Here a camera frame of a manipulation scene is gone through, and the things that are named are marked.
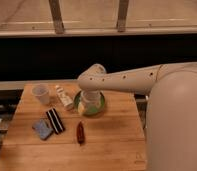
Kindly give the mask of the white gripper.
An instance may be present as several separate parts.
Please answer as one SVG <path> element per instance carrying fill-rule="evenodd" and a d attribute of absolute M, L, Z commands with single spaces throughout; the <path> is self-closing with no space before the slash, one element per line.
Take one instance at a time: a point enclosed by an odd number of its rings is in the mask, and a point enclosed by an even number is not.
<path fill-rule="evenodd" d="M 97 109 L 102 108 L 103 103 L 100 100 L 101 94 L 99 91 L 82 91 L 81 92 L 81 102 L 85 106 L 96 106 Z M 80 115 L 84 115 L 86 112 L 86 107 L 82 104 L 78 104 L 77 111 Z"/>

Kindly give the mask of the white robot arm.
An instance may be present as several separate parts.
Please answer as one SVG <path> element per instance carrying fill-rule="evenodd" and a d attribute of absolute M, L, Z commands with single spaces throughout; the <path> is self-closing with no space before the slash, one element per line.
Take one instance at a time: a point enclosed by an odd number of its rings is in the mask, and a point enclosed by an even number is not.
<path fill-rule="evenodd" d="M 146 171 L 197 171 L 197 62 L 115 73 L 94 64 L 78 76 L 78 85 L 147 95 Z"/>

